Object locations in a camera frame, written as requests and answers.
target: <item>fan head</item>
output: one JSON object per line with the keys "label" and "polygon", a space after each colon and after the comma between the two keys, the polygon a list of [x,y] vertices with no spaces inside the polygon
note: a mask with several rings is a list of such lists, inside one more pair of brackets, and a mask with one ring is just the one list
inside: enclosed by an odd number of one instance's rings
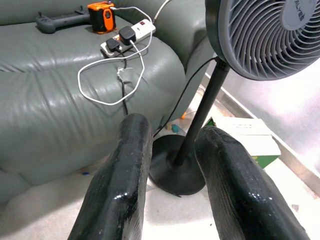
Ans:
{"label": "fan head", "polygon": [[320,0],[206,0],[217,55],[245,78],[277,80],[320,57]]}

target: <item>white tile floor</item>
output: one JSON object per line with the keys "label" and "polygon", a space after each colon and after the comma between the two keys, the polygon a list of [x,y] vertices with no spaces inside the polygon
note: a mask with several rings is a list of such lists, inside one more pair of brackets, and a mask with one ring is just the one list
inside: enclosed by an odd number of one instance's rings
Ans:
{"label": "white tile floor", "polygon": [[[197,94],[189,111],[197,108],[200,99],[201,94]],[[214,106],[211,114],[219,115],[221,111]],[[186,120],[178,119],[175,122],[183,131],[187,131],[192,118],[193,114],[189,114]],[[94,166],[89,171],[93,174],[96,169]],[[310,239],[320,239],[320,198],[279,159],[265,170],[305,227]],[[0,240],[67,239],[91,179],[92,175],[74,172],[33,187],[6,205],[0,205]],[[142,239],[218,240],[206,187],[194,195],[179,198],[148,181]]]}

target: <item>power strip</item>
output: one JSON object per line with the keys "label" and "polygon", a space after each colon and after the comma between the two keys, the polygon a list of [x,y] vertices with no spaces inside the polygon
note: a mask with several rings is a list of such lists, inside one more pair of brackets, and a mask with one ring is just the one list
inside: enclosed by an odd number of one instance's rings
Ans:
{"label": "power strip", "polygon": [[[138,42],[141,42],[143,39],[145,39],[148,36],[150,36],[150,32],[151,31],[153,33],[156,31],[156,27],[147,19],[144,19],[141,22],[137,23],[136,25],[133,25],[131,28],[135,32],[135,37],[136,37],[135,44],[137,44]],[[132,45],[128,45],[127,46],[127,45],[124,45],[120,41],[119,34],[114,36],[113,39],[120,43],[119,50],[120,50],[121,53],[123,53],[123,52],[127,51],[128,49],[132,48]],[[101,47],[102,52],[105,53],[108,56],[108,58],[115,58],[120,54],[117,51],[111,52],[108,49],[106,42],[103,42],[100,45],[100,47]]]}

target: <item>black cable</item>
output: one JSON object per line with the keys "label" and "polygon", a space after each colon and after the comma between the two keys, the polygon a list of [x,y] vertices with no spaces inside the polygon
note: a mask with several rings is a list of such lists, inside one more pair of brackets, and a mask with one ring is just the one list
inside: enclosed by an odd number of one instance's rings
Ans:
{"label": "black cable", "polygon": [[195,77],[195,75],[196,75],[205,65],[207,65],[207,64],[208,64],[209,62],[211,62],[212,60],[216,60],[216,59],[217,59],[217,57],[212,57],[212,58],[210,58],[209,60],[207,60],[204,64],[202,64],[202,65],[194,72],[194,74],[190,77],[189,81],[186,83],[186,85],[185,85],[185,87],[184,87],[184,89],[183,89],[183,91],[182,91],[182,93],[181,93],[181,95],[180,95],[180,97],[179,97],[179,99],[178,99],[178,102],[176,103],[176,105],[175,105],[173,111],[171,112],[170,116],[169,116],[168,119],[165,121],[165,123],[159,128],[159,130],[153,135],[153,137],[157,136],[158,133],[160,133],[160,131],[161,131],[162,129],[164,129],[164,127],[168,124],[168,122],[170,121],[172,115],[173,115],[174,112],[176,111],[176,109],[177,109],[177,107],[178,107],[178,105],[179,105],[182,97],[184,96],[184,94],[185,94],[185,92],[186,92],[189,84],[191,83],[191,80]]}
{"label": "black cable", "polygon": [[[117,50],[117,52],[122,56],[122,57],[125,57],[125,55],[123,54],[123,52],[121,52],[119,49]],[[127,68],[127,59],[124,59],[124,69]],[[120,77],[118,77],[118,79],[121,81],[121,84],[122,84],[122,97],[124,98],[126,96],[126,89],[125,89],[125,82],[122,81],[122,79]],[[129,111],[128,111],[128,106],[127,106],[127,103],[126,103],[126,100],[124,99],[122,101],[122,104],[123,104],[123,108],[124,108],[124,112],[125,112],[125,115],[129,115]]]}

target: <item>black remote controller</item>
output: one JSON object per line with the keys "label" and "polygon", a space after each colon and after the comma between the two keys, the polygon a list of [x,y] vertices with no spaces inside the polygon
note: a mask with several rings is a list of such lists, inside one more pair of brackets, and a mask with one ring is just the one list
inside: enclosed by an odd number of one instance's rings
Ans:
{"label": "black remote controller", "polygon": [[62,15],[59,17],[48,17],[39,12],[39,17],[35,19],[37,28],[45,34],[53,34],[58,28],[90,22],[90,15],[83,8],[74,11],[74,14]]}

